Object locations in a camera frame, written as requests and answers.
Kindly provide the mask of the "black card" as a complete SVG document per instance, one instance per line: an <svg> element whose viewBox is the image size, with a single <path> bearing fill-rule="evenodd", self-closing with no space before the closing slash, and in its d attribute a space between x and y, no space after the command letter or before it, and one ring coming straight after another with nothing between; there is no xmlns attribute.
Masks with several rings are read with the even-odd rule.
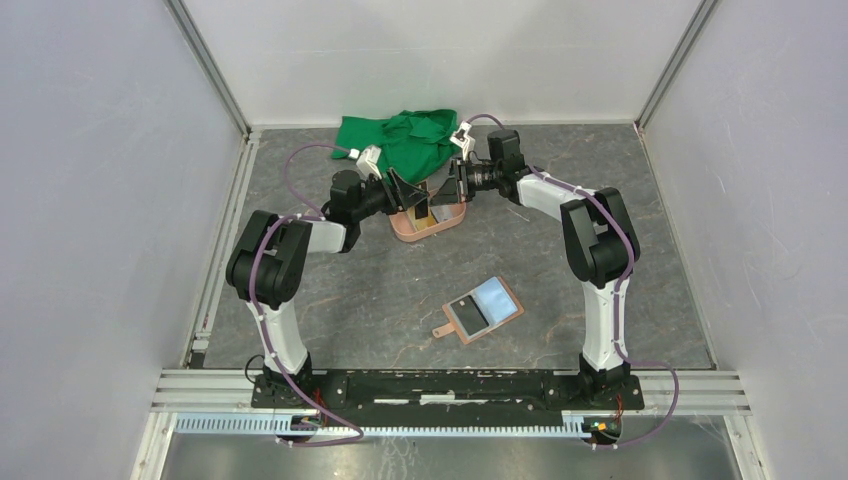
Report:
<svg viewBox="0 0 848 480"><path fill-rule="evenodd" d="M453 310L458 323L468 337L474 336L489 327L487 319L470 295L466 295L455 302Z"/></svg>
<svg viewBox="0 0 848 480"><path fill-rule="evenodd" d="M427 200L422 200L416 204L412 210L412 218L415 221L426 220L430 215L429 203Z"/></svg>

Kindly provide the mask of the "pink oval tray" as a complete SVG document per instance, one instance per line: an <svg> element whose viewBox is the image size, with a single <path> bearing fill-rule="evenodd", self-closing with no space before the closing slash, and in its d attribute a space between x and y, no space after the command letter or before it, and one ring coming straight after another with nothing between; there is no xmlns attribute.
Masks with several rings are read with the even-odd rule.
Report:
<svg viewBox="0 0 848 480"><path fill-rule="evenodd" d="M389 222L395 236L400 241L413 243L459 225L464 220L466 214L466 205L464 203L461 205L464 206L465 213L462 220L455 225L446 223L438 225L431 212L426 220L415 221L412 218L413 209L390 215Z"/></svg>

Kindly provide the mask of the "brown leather card holder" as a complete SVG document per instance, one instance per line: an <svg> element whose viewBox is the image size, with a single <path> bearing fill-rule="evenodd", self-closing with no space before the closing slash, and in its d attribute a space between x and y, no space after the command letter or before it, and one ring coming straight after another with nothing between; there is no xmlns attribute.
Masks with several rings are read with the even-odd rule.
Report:
<svg viewBox="0 0 848 480"><path fill-rule="evenodd" d="M504 278L494 276L445 303L442 312L447 322L432 330L433 337L455 334L468 345L520 317L525 309Z"/></svg>

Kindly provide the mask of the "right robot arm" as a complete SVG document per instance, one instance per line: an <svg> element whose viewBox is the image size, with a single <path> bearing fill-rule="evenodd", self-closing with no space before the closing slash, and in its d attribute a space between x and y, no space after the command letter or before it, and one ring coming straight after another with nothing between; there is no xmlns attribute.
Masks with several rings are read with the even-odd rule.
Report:
<svg viewBox="0 0 848 480"><path fill-rule="evenodd" d="M577 392L585 405L602 408L631 374L623 341L625 295L640 247L622 195L615 188L575 186L528 165L512 129L490 133L489 159L475 162L470 129L464 123L451 134L459 153L433 199L438 205L467 203L480 191L496 190L560 222L568 265L584 291Z"/></svg>

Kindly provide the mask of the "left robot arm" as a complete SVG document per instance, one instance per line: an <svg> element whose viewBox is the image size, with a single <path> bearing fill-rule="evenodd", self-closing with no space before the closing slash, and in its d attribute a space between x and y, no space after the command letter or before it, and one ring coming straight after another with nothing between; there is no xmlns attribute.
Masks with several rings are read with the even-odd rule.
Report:
<svg viewBox="0 0 848 480"><path fill-rule="evenodd" d="M425 188L393 169L381 178L342 170L332 177L329 199L316 215L252 213L228 260L225 280L249 307L259 330L264 350L260 379L276 385L288 406L302 407L314 394L310 354L293 306L307 257L348 253L360 238L363 220L405 212L428 197Z"/></svg>

